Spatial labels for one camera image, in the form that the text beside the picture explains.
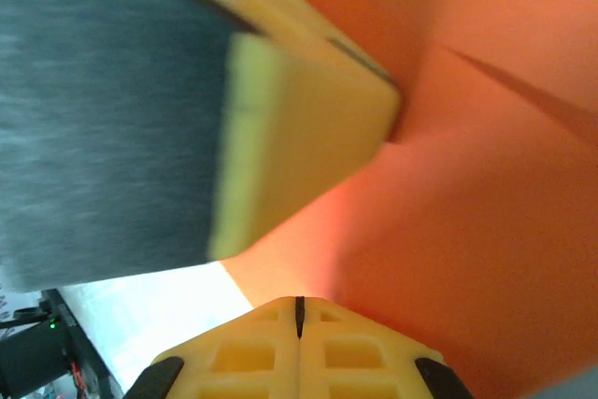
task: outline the white surface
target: white surface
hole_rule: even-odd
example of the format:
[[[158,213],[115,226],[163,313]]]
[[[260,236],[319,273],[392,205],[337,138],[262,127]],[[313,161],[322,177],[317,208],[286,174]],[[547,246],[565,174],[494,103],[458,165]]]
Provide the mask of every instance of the white surface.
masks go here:
[[[161,352],[251,305],[219,263],[61,289],[124,392]]]

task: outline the orange wall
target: orange wall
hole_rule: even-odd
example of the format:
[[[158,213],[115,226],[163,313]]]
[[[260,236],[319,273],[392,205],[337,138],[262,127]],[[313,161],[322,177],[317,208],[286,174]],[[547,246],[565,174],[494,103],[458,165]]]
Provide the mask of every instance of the orange wall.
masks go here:
[[[310,0],[406,93],[361,173],[225,266],[440,349],[479,397],[598,362],[598,0]]]

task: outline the gray fabric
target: gray fabric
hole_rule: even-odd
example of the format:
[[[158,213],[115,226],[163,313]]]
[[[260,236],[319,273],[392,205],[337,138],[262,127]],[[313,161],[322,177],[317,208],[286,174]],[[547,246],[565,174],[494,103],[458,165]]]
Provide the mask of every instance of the gray fabric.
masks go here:
[[[196,0],[0,0],[13,287],[205,261],[232,32]]]

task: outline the orange surface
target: orange surface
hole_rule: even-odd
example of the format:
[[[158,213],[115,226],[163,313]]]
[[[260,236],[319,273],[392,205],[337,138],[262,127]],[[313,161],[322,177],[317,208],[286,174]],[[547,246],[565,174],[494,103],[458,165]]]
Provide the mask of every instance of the orange surface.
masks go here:
[[[598,0],[309,0],[406,93],[361,173],[225,261],[439,349],[477,397],[598,363]]]

